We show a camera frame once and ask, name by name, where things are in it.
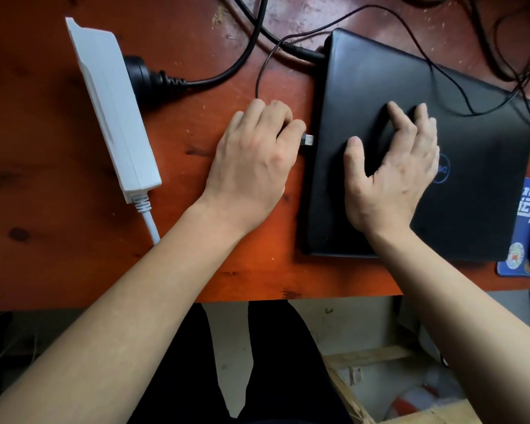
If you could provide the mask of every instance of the person's leg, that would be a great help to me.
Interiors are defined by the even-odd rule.
[[[186,314],[128,423],[226,423],[212,336],[201,304]]]
[[[249,302],[253,370],[238,420],[351,424],[306,324],[286,300]]]

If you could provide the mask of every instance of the white cable strain relief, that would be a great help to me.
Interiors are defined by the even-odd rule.
[[[140,193],[139,195],[132,196],[132,202],[135,204],[138,213],[147,213],[148,211],[151,211],[151,202],[149,202],[147,193]]]

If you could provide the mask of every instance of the white power strip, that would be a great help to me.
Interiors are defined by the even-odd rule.
[[[148,191],[161,185],[161,177],[120,46],[108,31],[83,28],[72,18],[65,19],[124,198],[143,215],[156,244],[159,233]]]

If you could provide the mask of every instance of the forearm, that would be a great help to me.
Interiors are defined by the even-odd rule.
[[[240,238],[192,206],[0,398],[0,423],[125,423],[191,304]]]
[[[482,421],[530,424],[530,328],[410,229],[369,240]]]

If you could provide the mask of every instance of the wooden table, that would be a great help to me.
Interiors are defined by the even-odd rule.
[[[367,2],[403,15],[437,62],[509,87],[484,65],[466,14],[454,1],[425,11],[399,0],[270,0],[266,27],[276,35],[309,30]],[[492,24],[520,2],[482,0],[484,21]],[[90,305],[151,246],[142,218],[118,187],[64,17],[112,31],[123,53],[143,56],[153,69],[198,79],[225,70],[246,46],[247,21],[230,8],[231,0],[224,3],[226,8],[220,0],[0,0],[0,310]],[[417,53],[402,26],[383,12],[362,12],[341,26]],[[324,39],[303,45],[316,48]],[[501,45],[523,65],[530,13],[506,25]],[[261,47],[271,45],[263,40]],[[144,115],[163,180],[150,193],[161,233],[202,192],[215,146],[232,114],[252,99],[265,56],[256,49],[227,83]],[[309,123],[310,71],[271,62],[262,98],[286,102]],[[303,170],[300,156],[283,199],[232,252],[199,300],[400,294],[375,259],[318,258],[297,250]],[[487,290],[530,288],[530,279],[499,278],[493,263],[460,269]]]

